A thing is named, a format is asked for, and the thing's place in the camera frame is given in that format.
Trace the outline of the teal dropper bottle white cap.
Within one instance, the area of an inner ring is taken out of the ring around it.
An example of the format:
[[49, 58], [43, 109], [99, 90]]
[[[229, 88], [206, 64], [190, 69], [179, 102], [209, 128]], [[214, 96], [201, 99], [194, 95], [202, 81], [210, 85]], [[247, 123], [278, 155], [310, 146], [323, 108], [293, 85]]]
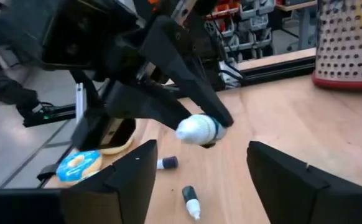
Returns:
[[185, 186], [182, 189], [182, 195], [187, 212], [195, 221], [198, 221], [201, 215], [201, 208], [195, 189], [191, 185]]

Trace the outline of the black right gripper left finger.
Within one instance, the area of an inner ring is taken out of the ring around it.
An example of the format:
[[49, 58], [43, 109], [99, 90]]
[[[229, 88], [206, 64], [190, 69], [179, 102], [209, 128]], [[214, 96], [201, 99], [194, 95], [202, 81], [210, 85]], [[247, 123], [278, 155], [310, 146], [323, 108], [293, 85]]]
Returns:
[[151, 139], [63, 190], [64, 224], [144, 224], [156, 170], [157, 141]]

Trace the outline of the white glue bottle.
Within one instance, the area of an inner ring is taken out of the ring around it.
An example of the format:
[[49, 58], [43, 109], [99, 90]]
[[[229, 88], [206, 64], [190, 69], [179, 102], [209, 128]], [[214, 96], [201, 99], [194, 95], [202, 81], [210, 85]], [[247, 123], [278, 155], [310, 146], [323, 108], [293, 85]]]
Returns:
[[227, 129], [224, 128], [215, 118], [206, 114], [193, 114], [182, 120], [175, 135], [177, 139], [196, 145], [210, 145], [224, 138]]

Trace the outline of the blue frosted toy donut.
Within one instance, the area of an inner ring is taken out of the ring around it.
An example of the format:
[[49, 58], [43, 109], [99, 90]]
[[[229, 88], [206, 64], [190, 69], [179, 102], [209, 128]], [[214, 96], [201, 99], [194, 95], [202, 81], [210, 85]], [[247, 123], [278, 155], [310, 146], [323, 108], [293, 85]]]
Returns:
[[59, 181], [73, 185], [98, 173], [102, 163], [99, 151], [76, 152], [64, 158], [57, 167], [56, 175]]

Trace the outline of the purple dropper bottle white cap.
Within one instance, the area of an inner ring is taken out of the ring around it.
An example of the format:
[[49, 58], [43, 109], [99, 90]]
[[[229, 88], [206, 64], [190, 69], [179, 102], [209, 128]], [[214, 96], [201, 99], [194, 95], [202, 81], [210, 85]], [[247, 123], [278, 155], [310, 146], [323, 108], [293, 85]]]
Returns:
[[179, 162], [176, 156], [165, 157], [157, 160], [157, 170], [178, 168]]

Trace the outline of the red metal cheese grater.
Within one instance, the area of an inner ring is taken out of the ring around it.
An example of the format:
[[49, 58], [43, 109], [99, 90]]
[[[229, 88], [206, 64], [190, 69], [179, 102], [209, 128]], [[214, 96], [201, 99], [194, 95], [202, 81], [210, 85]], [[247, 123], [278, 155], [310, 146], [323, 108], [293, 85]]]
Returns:
[[313, 84], [362, 90], [362, 0], [318, 0]]

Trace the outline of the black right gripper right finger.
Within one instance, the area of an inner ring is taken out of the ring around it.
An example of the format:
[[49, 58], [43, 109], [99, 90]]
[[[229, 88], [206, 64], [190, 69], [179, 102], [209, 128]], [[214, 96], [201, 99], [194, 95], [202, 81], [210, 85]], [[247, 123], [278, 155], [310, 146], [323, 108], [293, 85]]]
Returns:
[[362, 186], [259, 141], [247, 165], [271, 224], [362, 224]]

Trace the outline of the chocolate frosted toy donut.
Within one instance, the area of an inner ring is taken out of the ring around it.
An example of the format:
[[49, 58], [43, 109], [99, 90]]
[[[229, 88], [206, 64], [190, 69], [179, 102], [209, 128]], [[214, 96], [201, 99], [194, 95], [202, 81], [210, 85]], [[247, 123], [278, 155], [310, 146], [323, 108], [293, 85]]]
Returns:
[[119, 128], [114, 132], [114, 136], [109, 147], [100, 150], [104, 155], [118, 154], [126, 150], [134, 140], [136, 133], [136, 120], [124, 119]]

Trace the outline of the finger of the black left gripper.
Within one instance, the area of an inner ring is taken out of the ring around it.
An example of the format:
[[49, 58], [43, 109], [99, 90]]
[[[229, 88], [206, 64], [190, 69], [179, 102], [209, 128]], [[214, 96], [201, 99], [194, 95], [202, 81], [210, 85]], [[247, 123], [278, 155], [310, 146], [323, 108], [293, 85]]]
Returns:
[[115, 118], [154, 119], [177, 129], [191, 113], [171, 93], [155, 85], [116, 82], [106, 99], [106, 112]]
[[176, 48], [176, 36], [184, 29], [169, 17], [156, 17], [149, 28], [142, 54], [159, 67], [180, 90], [206, 114], [214, 117], [223, 127], [232, 126], [233, 118], [210, 84], [192, 73]]

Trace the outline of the black aluminium table frame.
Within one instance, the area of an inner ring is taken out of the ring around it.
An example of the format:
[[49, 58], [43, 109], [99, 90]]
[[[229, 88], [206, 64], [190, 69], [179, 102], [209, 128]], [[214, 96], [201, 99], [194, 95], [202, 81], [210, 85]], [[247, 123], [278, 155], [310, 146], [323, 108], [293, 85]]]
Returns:
[[[241, 70], [242, 77], [236, 80], [236, 86], [245, 87], [260, 83], [273, 82], [286, 78], [294, 78], [311, 74], [315, 68], [315, 57], [307, 56], [256, 68]], [[27, 118], [23, 125], [27, 128], [73, 119], [76, 116], [76, 105], [56, 106], [53, 111], [43, 118]]]

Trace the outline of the parts bin rack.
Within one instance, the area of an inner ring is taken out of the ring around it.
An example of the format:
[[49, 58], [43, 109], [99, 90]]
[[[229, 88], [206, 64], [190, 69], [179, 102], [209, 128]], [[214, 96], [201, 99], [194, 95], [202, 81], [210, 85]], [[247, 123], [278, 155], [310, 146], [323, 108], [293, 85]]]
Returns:
[[237, 62], [276, 54], [269, 15], [275, 0], [219, 0], [206, 15], [219, 34], [226, 54]]

